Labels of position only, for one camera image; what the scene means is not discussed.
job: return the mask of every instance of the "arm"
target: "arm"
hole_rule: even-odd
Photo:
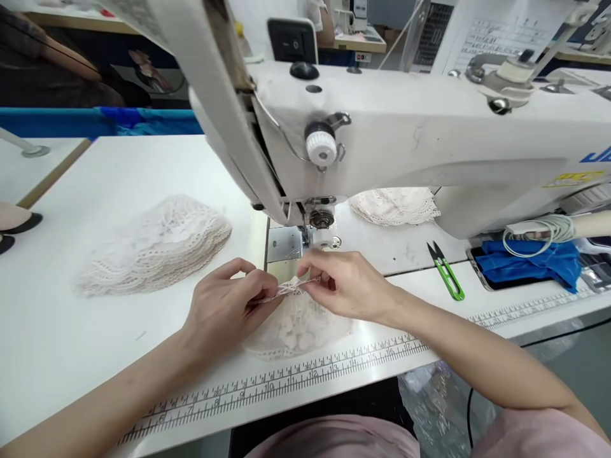
[[[16,52],[27,57],[44,57],[86,80],[102,81],[91,62],[48,36],[24,14],[0,7],[0,38]]]
[[[72,49],[56,42],[45,34],[40,55],[54,64],[76,73],[81,78],[90,81],[102,81],[102,76],[91,62]]]
[[[231,279],[238,272],[242,279]],[[98,458],[156,402],[193,381],[254,332],[282,301],[277,280],[241,259],[201,280],[185,325],[134,364],[0,450],[3,458]]]
[[[574,393],[526,351],[391,285],[360,253],[310,251],[297,275],[310,268],[311,275],[322,275],[322,282],[302,288],[333,313],[413,334],[495,404],[513,409],[557,409],[609,442]]]
[[[335,42],[335,27],[326,8],[320,8],[320,20],[323,30],[316,32],[316,42],[318,46],[332,48]]]

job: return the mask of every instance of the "hand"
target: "hand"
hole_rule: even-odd
[[[330,253],[310,250],[301,259],[297,276],[310,270],[320,284],[301,285],[312,299],[336,315],[387,324],[389,315],[407,293],[386,279],[358,251]]]
[[[238,272],[246,273],[232,279]],[[254,332],[284,299],[255,307],[251,300],[274,297],[278,280],[248,261],[236,258],[205,276],[195,287],[191,310],[180,331],[189,353],[217,360]]]

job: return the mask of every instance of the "yellow sticker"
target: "yellow sticker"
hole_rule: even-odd
[[[562,174],[550,183],[547,183],[544,188],[562,188],[564,186],[579,186],[580,184],[588,183],[596,178],[604,175],[602,171],[597,172],[577,172]]]

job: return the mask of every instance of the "measuring tape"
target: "measuring tape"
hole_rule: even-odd
[[[564,292],[474,315],[468,320],[494,331],[590,296],[596,296],[596,293],[583,287],[576,295]],[[281,369],[262,372],[223,385],[207,386],[199,391],[188,392],[157,403],[118,442],[118,445],[271,398],[286,396],[305,387],[322,384],[428,350],[430,349],[419,339],[410,334],[403,334],[299,364],[287,363]]]

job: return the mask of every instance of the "blue bin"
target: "blue bin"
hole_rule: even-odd
[[[0,108],[0,127],[26,138],[203,134],[193,110]]]

